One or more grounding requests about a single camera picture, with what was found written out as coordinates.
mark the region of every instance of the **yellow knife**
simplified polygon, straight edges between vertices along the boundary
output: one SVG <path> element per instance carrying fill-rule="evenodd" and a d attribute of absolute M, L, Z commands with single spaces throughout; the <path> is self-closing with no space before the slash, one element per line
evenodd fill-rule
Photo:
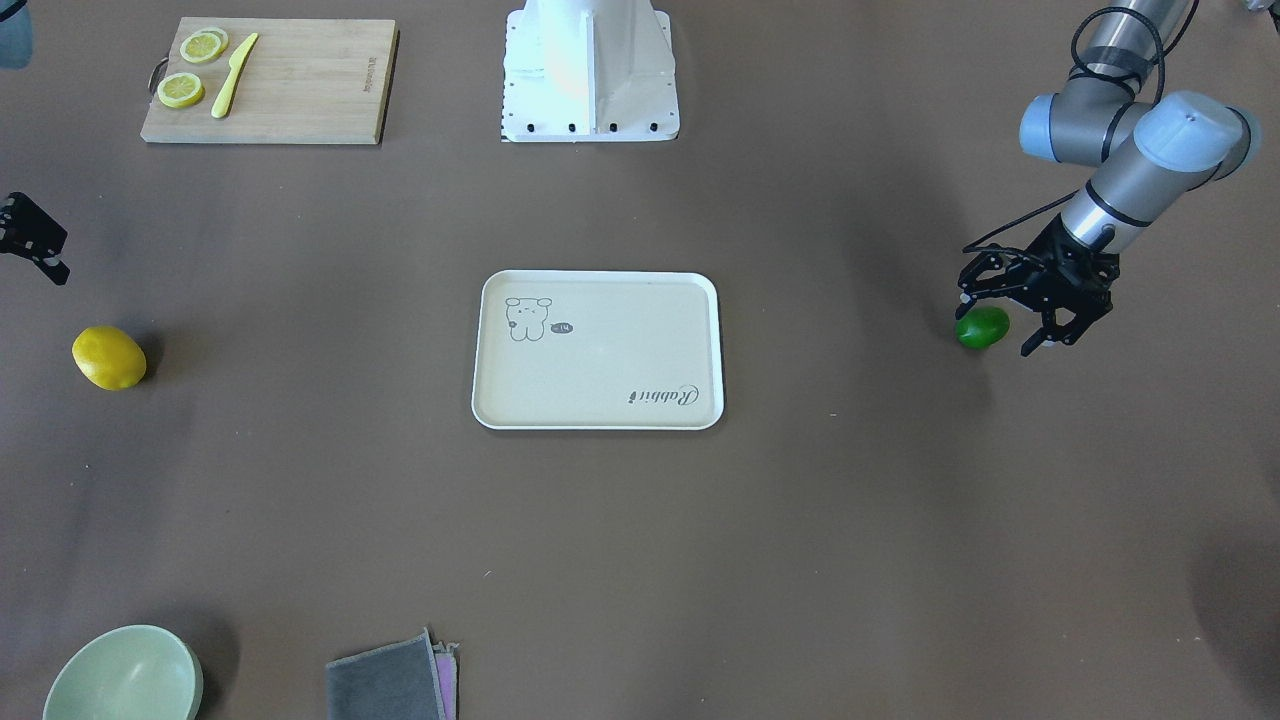
<path fill-rule="evenodd" d="M 236 83 L 239 82 L 239 72 L 244 67 L 244 58 L 248 58 L 248 51 L 253 49 L 253 44 L 257 42 L 257 33 L 244 38 L 239 47 L 232 53 L 227 64 L 230 65 L 232 72 L 227 76 L 227 82 L 223 83 L 223 88 L 218 91 L 218 97 L 214 100 L 212 115 L 215 118 L 225 118 L 227 111 L 232 108 L 232 96 L 236 95 Z"/>

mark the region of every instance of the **wooden cutting board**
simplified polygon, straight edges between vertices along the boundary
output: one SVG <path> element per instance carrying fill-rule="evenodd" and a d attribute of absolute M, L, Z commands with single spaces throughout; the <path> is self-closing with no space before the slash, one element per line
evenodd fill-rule
<path fill-rule="evenodd" d="M 200 65 L 183 60 L 182 41 L 210 26 L 230 36 L 227 50 Z M 210 110 L 227 79 L 227 60 L 252 32 L 259 38 L 241 72 L 230 113 L 214 119 Z M 175 110 L 152 96 L 142 140 L 376 145 L 397 36 L 396 20 L 182 18 L 165 74 L 195 73 L 205 85 L 205 97 Z"/>

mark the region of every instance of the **bowl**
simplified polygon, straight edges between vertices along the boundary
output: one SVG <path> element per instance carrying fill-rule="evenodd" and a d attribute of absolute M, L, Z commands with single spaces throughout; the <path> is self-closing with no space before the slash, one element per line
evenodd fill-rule
<path fill-rule="evenodd" d="M 154 625 L 116 628 L 58 674 L 45 720 L 192 720 L 205 689 L 187 643 Z"/>

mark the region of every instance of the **cartoon animal illustration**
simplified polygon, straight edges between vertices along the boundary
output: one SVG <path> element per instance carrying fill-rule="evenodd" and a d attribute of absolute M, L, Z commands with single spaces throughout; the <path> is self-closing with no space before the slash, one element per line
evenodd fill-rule
<path fill-rule="evenodd" d="M 507 327 L 511 328 L 511 340 L 543 340 L 550 306 L 550 297 L 508 297 Z"/>

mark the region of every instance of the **gray cloth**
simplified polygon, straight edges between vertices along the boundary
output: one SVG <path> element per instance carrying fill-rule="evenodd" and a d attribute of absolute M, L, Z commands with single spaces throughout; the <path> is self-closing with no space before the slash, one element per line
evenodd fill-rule
<path fill-rule="evenodd" d="M 329 720 L 445 720 L 431 638 L 421 635 L 325 666 Z"/>

